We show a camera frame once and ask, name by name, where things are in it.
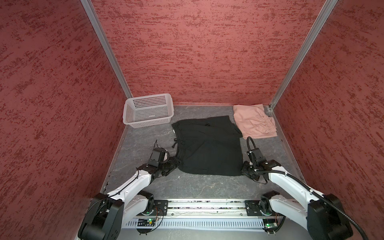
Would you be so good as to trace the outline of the black shorts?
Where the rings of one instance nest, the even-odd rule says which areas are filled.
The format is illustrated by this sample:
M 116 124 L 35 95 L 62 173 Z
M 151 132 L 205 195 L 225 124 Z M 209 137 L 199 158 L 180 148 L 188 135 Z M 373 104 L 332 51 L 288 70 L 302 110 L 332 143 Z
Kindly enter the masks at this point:
M 175 158 L 182 172 L 229 177 L 242 174 L 243 135 L 229 116 L 180 120 L 172 128 L 176 134 Z

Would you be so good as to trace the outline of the pink shorts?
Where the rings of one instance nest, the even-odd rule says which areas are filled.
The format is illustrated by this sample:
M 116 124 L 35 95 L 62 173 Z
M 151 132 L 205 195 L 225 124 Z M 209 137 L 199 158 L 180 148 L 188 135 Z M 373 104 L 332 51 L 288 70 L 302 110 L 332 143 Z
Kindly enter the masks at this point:
M 277 136 L 275 120 L 265 113 L 262 104 L 245 106 L 234 105 L 234 119 L 243 139 L 265 139 Z

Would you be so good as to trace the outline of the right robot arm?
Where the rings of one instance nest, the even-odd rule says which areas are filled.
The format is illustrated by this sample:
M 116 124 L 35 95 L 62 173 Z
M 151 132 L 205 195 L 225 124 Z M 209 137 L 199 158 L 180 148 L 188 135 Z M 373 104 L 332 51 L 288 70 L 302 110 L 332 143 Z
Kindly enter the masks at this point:
M 263 178 L 265 183 L 272 182 L 293 197 L 289 200 L 277 191 L 270 191 L 261 196 L 258 205 L 247 205 L 247 209 L 266 217 L 289 218 L 314 240 L 346 240 L 353 236 L 352 222 L 336 196 L 309 187 L 275 160 L 266 160 L 258 148 L 247 151 L 247 155 L 249 161 L 242 168 L 246 177 L 255 182 Z

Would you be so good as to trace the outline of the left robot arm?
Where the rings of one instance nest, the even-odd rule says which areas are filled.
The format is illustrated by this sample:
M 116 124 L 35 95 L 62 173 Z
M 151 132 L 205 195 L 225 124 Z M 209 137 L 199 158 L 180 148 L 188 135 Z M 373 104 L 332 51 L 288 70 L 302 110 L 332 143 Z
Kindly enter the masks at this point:
M 144 191 L 155 179 L 169 175 L 180 165 L 164 148 L 154 148 L 146 164 L 115 190 L 92 199 L 78 231 L 80 240 L 116 240 L 123 223 L 140 213 L 151 213 L 154 197 Z

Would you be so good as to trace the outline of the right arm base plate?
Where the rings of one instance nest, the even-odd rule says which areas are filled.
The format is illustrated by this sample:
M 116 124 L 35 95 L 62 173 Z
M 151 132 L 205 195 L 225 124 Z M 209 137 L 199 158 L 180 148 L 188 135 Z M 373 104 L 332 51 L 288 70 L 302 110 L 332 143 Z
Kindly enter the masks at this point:
M 260 210 L 260 200 L 245 200 L 245 209 L 248 217 L 266 216 Z

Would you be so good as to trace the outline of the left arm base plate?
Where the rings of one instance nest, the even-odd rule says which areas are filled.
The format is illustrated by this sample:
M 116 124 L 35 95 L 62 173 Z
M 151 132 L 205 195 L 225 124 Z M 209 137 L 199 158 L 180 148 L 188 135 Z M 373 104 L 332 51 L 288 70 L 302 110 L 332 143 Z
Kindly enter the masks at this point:
M 162 216 L 168 211 L 168 200 L 149 200 L 146 210 L 143 212 L 145 216 Z

